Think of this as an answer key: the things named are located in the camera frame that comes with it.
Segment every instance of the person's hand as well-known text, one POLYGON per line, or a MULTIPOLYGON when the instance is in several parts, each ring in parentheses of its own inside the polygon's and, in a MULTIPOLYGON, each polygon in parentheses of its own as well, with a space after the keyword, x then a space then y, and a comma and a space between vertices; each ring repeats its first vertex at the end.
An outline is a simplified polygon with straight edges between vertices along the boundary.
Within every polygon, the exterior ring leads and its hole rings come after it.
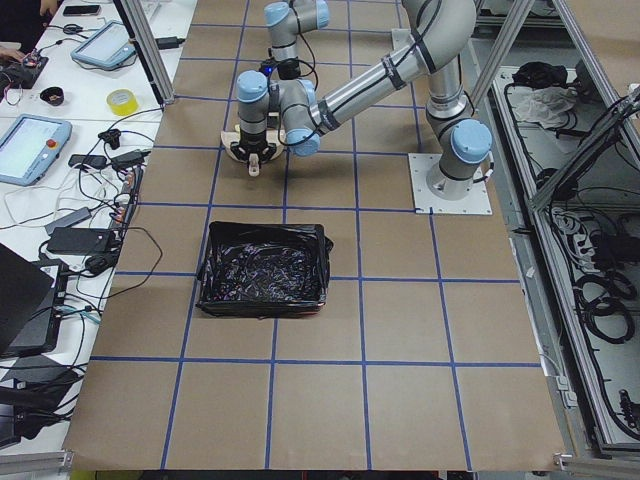
POLYGON ((0 57, 11 58, 13 60, 17 60, 18 62, 21 62, 24 58, 24 53, 22 53, 20 50, 14 50, 13 48, 0 47, 0 57))
POLYGON ((40 16, 44 17, 47 13, 52 17, 58 11, 58 0, 40 0, 40 16))

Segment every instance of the metal base plate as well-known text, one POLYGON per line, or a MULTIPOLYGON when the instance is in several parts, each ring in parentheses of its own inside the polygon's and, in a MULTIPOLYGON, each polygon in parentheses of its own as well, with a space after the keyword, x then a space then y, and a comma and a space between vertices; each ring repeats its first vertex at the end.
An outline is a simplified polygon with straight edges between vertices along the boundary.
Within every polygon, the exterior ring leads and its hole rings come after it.
MULTIPOLYGON (((416 213, 436 215, 491 215, 491 203, 484 182, 474 183, 469 194, 461 200, 445 200, 433 194, 427 186, 427 173, 438 163, 441 155, 410 153, 411 185, 413 187, 413 205, 416 213)), ((481 178, 480 169, 474 178, 481 178)))

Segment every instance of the robotic arm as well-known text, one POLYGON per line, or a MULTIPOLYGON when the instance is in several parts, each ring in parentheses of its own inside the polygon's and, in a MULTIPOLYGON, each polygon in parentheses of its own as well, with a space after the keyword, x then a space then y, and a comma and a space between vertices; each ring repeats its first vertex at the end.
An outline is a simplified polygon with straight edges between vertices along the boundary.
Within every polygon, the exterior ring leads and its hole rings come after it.
POLYGON ((271 37, 272 63, 282 80, 300 77, 298 36, 329 25, 329 7, 325 0, 290 0, 267 5, 264 16, 271 37))
MULTIPOLYGON (((283 10, 288 7, 279 4, 283 10)), ((277 111, 286 131, 283 145, 295 155, 312 155, 322 135, 427 74, 431 76, 427 119, 443 149, 438 168, 429 174, 429 185, 444 198, 462 198, 492 142, 489 130, 470 119, 456 63, 475 27, 475 4, 473 0, 403 0, 402 6, 411 25, 409 44, 320 101, 306 80, 269 82, 258 72, 242 73, 237 81, 240 141, 232 152, 240 159, 253 155, 261 162, 268 160, 275 146, 266 141, 266 122, 269 112, 277 111)), ((291 21, 288 16, 282 18, 280 23, 291 21)))

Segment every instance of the black plastic bag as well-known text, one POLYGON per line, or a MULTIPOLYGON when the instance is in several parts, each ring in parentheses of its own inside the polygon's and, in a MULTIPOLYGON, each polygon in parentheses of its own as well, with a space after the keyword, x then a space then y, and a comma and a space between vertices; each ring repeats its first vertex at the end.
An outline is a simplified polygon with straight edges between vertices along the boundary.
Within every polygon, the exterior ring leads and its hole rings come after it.
POLYGON ((554 66, 544 62, 525 63, 512 75, 514 83, 534 90, 547 87, 565 88, 567 76, 567 69, 562 65, 554 66))
POLYGON ((332 248, 322 225, 213 222, 196 306, 215 316, 316 313, 327 297, 332 248))

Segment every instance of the brown paper floor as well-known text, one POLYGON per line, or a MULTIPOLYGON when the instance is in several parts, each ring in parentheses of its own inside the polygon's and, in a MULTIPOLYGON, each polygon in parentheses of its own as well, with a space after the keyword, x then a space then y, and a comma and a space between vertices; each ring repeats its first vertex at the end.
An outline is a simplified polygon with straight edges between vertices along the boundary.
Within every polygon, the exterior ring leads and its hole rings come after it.
MULTIPOLYGON (((605 77, 621 97, 640 83, 640 11, 635 0, 568 0, 580 30, 605 77), (615 25, 615 28, 603 28, 615 25)), ((640 120, 632 120, 640 131, 640 120)))
MULTIPOLYGON (((492 217, 412 211, 406 153, 436 146, 424 81, 259 178, 221 149, 234 78, 266 53, 266 3, 198 5, 135 219, 164 257, 108 303, 66 442, 77 468, 550 468, 564 449, 497 201, 492 217), (323 311, 195 309, 213 220, 322 223, 335 242, 323 311)), ((319 92, 378 61, 404 25, 394 1, 329 6, 334 30, 307 35, 319 92)), ((131 231, 114 291, 156 256, 131 231)))

